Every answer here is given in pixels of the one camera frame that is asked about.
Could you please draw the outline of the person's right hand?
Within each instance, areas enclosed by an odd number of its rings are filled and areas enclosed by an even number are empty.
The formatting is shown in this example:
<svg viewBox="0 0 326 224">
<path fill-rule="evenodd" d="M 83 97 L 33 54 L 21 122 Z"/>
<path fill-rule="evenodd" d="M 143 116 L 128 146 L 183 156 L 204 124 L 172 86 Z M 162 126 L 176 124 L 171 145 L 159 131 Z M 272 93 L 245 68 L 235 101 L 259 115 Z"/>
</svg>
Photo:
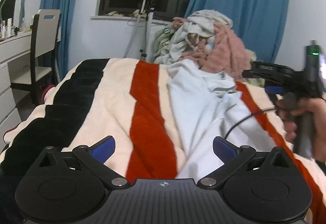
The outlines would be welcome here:
<svg viewBox="0 0 326 224">
<path fill-rule="evenodd" d="M 305 113 L 312 113 L 314 120 L 315 136 L 313 138 L 313 158 L 316 161 L 325 163 L 326 160 L 326 133 L 325 133 L 325 100 L 322 98 L 302 99 L 299 102 L 300 108 L 290 113 L 279 112 L 279 117 L 283 120 L 283 129 L 286 132 L 285 139 L 289 143 L 294 143 L 297 136 L 297 125 L 290 121 L 288 115 L 300 116 Z"/>
</svg>

